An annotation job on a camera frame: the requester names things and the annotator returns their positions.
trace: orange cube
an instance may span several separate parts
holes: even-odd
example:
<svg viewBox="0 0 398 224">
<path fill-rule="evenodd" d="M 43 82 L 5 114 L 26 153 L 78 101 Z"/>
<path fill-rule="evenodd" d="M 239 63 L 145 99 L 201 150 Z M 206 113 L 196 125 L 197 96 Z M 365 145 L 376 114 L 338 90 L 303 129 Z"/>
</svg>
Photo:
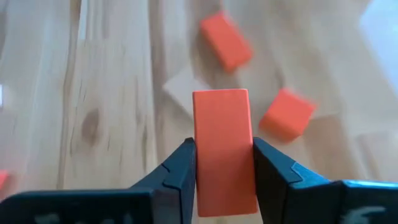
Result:
<svg viewBox="0 0 398 224">
<path fill-rule="evenodd" d="M 314 110 L 311 102 L 281 89 L 259 127 L 282 141 L 292 141 L 303 134 Z"/>
<path fill-rule="evenodd" d="M 226 72 L 232 72 L 252 57 L 251 48 L 222 12 L 203 20 L 201 31 Z"/>
<path fill-rule="evenodd" d="M 8 178 L 8 172 L 6 170 L 0 170 L 0 190 L 2 189 L 7 178 Z"/>
<path fill-rule="evenodd" d="M 257 212 L 248 91 L 193 92 L 200 217 Z"/>
</svg>

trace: wooden block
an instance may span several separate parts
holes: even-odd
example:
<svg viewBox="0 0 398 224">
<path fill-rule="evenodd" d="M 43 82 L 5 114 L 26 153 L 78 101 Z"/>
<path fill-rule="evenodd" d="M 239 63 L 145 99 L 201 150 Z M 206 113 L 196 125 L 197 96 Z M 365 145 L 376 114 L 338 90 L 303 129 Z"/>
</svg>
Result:
<svg viewBox="0 0 398 224">
<path fill-rule="evenodd" d="M 257 212 L 248 91 L 193 93 L 200 217 Z"/>
<path fill-rule="evenodd" d="M 192 93 L 197 90 L 210 90 L 210 86 L 194 77 L 192 67 L 186 66 L 163 86 L 163 90 L 193 118 Z"/>
<path fill-rule="evenodd" d="M 8 172 L 6 170 L 0 170 L 0 190 L 8 178 Z"/>
<path fill-rule="evenodd" d="M 203 20 L 201 31 L 214 48 L 225 71 L 232 72 L 252 57 L 251 48 L 222 12 Z"/>
<path fill-rule="evenodd" d="M 311 102 L 284 88 L 261 119 L 259 127 L 280 140 L 291 141 L 303 134 L 314 109 Z"/>
</svg>

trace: wood knot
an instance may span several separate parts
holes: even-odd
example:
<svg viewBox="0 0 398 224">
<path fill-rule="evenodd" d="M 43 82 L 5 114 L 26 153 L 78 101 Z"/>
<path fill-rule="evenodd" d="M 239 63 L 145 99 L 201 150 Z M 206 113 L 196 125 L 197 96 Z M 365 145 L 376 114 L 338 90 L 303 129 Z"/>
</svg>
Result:
<svg viewBox="0 0 398 224">
<path fill-rule="evenodd" d="M 94 109 L 87 113 L 83 124 L 81 125 L 81 136 L 90 146 L 94 146 L 98 142 L 98 125 L 100 123 L 100 111 Z"/>
</svg>

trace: wooden table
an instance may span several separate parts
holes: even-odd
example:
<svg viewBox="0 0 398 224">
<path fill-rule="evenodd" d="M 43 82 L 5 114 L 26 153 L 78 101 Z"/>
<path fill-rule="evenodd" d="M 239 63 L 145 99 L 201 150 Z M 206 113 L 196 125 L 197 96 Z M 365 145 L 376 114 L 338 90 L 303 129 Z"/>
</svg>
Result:
<svg viewBox="0 0 398 224">
<path fill-rule="evenodd" d="M 398 100 L 359 22 L 368 0 L 0 1 L 2 196 L 128 187 L 187 137 L 164 92 L 185 67 L 212 88 L 247 88 L 255 136 L 330 179 L 398 181 Z M 254 49 L 225 74 L 198 32 L 224 9 Z M 257 124 L 288 87 L 317 103 L 290 144 Z M 193 223 L 259 223 L 259 214 Z"/>
</svg>

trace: orange block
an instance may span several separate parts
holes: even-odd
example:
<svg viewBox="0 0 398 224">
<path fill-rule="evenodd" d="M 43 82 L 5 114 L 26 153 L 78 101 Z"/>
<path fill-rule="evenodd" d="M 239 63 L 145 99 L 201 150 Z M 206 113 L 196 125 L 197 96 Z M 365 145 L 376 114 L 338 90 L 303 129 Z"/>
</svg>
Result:
<svg viewBox="0 0 398 224">
<path fill-rule="evenodd" d="M 303 134 L 314 110 L 311 102 L 281 89 L 259 127 L 280 140 L 291 141 Z"/>
<path fill-rule="evenodd" d="M 193 92 L 200 217 L 257 212 L 248 91 Z"/>
<path fill-rule="evenodd" d="M 201 31 L 227 72 L 232 72 L 252 57 L 251 48 L 222 12 L 204 19 Z"/>
<path fill-rule="evenodd" d="M 6 179 L 8 177 L 8 172 L 5 170 L 0 170 L 0 190 L 2 189 Z"/>
</svg>

